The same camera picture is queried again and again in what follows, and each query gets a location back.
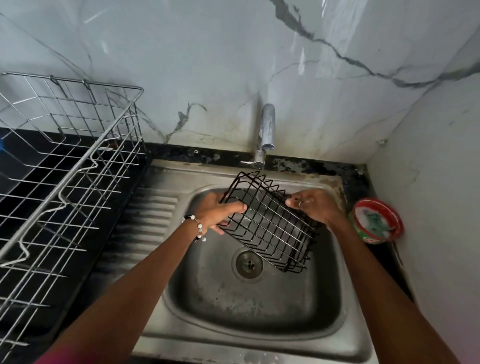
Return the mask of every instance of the sink drain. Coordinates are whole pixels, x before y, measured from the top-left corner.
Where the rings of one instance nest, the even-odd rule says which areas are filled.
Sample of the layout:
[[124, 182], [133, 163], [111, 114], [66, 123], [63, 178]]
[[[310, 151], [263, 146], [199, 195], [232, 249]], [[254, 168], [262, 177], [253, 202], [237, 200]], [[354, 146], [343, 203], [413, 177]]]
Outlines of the sink drain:
[[247, 250], [235, 259], [235, 269], [243, 278], [257, 278], [264, 269], [263, 260], [254, 252]]

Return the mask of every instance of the sink rim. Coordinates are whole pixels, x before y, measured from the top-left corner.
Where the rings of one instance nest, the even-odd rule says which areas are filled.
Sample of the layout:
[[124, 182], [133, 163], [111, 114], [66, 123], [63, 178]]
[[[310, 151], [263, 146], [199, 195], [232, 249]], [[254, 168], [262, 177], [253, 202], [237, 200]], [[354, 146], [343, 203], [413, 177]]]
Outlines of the sink rim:
[[[280, 179], [278, 180], [275, 179], [275, 182], [289, 182], [289, 181], [282, 181]], [[192, 191], [191, 197], [188, 200], [188, 203], [186, 204], [185, 211], [182, 211], [182, 214], [186, 212], [186, 210], [190, 207], [192, 201], [199, 194], [204, 193], [205, 191], [213, 190], [213, 189], [225, 189], [225, 187], [219, 184], [209, 184], [206, 186], [202, 186], [196, 189], [195, 191]], [[334, 191], [332, 191], [330, 186], [325, 186], [324, 189], [335, 196], [335, 193]], [[337, 266], [337, 274], [338, 274], [338, 282], [339, 282], [340, 307], [339, 307], [339, 313], [335, 318], [334, 322], [330, 326], [324, 329], [321, 329], [318, 331], [309, 331], [305, 333], [296, 333], [296, 334], [267, 334], [267, 333], [249, 332], [249, 331], [240, 330], [240, 329], [227, 328], [222, 325], [214, 324], [204, 319], [198, 318], [193, 314], [177, 307], [177, 305], [174, 304], [173, 299], [170, 296], [171, 295], [170, 282], [166, 286], [161, 296], [161, 300], [163, 300], [163, 302], [165, 303], [165, 307], [170, 311], [170, 313], [174, 315], [176, 318], [178, 318], [179, 320], [203, 329], [207, 329], [212, 332], [223, 334], [223, 335], [229, 335], [229, 336], [246, 338], [246, 339], [267, 340], [267, 341], [314, 340], [314, 339], [320, 339], [326, 336], [331, 336], [334, 333], [336, 333], [338, 330], [340, 330], [340, 328], [343, 326], [343, 323], [345, 322], [345, 319], [348, 315], [347, 300], [345, 299], [345, 296], [347, 294], [346, 285], [345, 285], [345, 278], [346, 278], [345, 274], [348, 274], [348, 273], [345, 271], [346, 267], [343, 264], [343, 256], [340, 250], [340, 246], [338, 245], [338, 241], [335, 235], [330, 230], [329, 230], [329, 233], [331, 235], [332, 244], [335, 252], [335, 259], [337, 262], [336, 266]]]

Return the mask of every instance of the sink basin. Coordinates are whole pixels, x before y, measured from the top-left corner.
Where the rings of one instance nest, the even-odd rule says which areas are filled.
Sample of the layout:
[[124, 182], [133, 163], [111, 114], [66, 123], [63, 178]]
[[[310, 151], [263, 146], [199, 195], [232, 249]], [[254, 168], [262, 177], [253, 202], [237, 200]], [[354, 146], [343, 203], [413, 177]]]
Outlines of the sink basin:
[[[154, 161], [92, 273], [91, 299], [158, 247], [205, 194], [228, 189], [240, 171]], [[339, 177], [266, 175], [288, 193], [324, 188], [342, 204]], [[300, 274], [278, 270], [227, 234], [206, 237], [189, 247], [134, 355], [204, 364], [377, 363], [328, 230]]]
[[[187, 214], [195, 212], [208, 192], [195, 196]], [[190, 246], [168, 285], [171, 304], [184, 315], [246, 336], [318, 332], [337, 319], [338, 267], [326, 228], [300, 274], [282, 272], [266, 261], [255, 262], [255, 253], [245, 261], [247, 266], [238, 265], [250, 250], [228, 234], [209, 231], [206, 237], [206, 242]]]

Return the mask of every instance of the black granite countertop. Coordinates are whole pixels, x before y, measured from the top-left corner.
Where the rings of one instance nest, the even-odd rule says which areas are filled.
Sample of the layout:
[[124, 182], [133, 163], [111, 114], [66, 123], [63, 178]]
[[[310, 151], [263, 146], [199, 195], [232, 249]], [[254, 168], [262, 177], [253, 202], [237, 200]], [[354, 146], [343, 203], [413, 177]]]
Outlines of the black granite countertop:
[[[248, 170], [250, 167], [240, 162], [253, 160], [253, 153], [190, 146], [147, 144], [147, 150], [152, 153], [154, 159], [238, 167], [244, 170]], [[339, 176], [342, 178], [347, 211], [350, 211], [361, 198], [375, 196], [368, 177], [367, 167], [363, 164], [356, 165], [269, 154], [265, 159], [264, 170]], [[400, 288], [412, 299], [412, 294], [396, 262], [391, 243], [368, 244], [367, 246]]]

